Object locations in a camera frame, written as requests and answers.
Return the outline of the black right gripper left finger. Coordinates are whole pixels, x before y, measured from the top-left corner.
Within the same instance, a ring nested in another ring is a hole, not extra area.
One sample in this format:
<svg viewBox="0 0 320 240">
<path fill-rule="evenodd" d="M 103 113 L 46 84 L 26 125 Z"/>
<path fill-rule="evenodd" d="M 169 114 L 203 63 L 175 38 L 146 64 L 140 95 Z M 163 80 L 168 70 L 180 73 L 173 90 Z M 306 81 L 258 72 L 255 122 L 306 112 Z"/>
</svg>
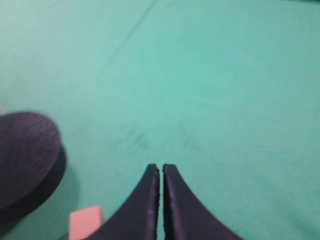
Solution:
<svg viewBox="0 0 320 240">
<path fill-rule="evenodd" d="M 148 164 L 138 184 L 105 222 L 87 240 L 156 240 L 160 205 L 160 174 Z"/>
</svg>

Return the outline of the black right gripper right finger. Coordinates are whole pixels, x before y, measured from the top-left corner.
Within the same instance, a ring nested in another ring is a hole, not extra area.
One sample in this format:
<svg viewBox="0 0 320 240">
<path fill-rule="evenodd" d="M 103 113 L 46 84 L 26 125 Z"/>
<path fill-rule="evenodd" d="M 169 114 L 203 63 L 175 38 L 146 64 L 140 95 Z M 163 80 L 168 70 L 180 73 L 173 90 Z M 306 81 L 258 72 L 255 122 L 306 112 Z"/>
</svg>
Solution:
<svg viewBox="0 0 320 240">
<path fill-rule="evenodd" d="M 174 164 L 163 168 L 163 228 L 166 240 L 240 240 L 195 196 Z"/>
</svg>

